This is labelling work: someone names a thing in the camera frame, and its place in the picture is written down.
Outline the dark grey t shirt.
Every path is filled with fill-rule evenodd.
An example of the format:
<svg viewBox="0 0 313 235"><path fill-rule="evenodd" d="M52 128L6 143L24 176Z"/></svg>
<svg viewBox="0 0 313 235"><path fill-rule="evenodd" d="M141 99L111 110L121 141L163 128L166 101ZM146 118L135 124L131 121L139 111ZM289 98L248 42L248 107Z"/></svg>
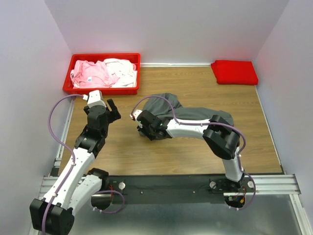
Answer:
<svg viewBox="0 0 313 235"><path fill-rule="evenodd" d="M201 121L211 119L214 115L221 116L229 125L234 125L230 113L221 110L212 110L205 107L184 107L175 94L153 94L143 106L143 110L151 112L160 119L172 119Z"/></svg>

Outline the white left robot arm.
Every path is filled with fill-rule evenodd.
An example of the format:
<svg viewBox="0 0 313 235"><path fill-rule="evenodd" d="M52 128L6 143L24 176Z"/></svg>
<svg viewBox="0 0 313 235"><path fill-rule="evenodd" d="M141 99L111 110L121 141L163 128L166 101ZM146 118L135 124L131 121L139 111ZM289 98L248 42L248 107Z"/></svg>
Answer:
<svg viewBox="0 0 313 235"><path fill-rule="evenodd" d="M109 125L121 118L112 99L84 96L87 105L87 124L70 150L71 157L50 190L42 199L30 204L32 226L44 235L67 235L73 227L75 215L94 194L107 194L113 199L108 172L87 168L105 145Z"/></svg>

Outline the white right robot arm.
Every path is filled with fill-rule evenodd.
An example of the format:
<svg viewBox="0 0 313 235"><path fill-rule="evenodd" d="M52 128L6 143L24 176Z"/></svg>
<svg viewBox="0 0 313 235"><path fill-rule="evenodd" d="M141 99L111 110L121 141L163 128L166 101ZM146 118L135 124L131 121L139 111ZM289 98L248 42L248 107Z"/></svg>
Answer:
<svg viewBox="0 0 313 235"><path fill-rule="evenodd" d="M183 120L176 117L159 118L147 110L130 114L137 130L149 140L193 138L206 142L215 156L222 159L225 169L225 187L235 192L243 186L245 172L240 155L246 146L242 132L219 115L204 120Z"/></svg>

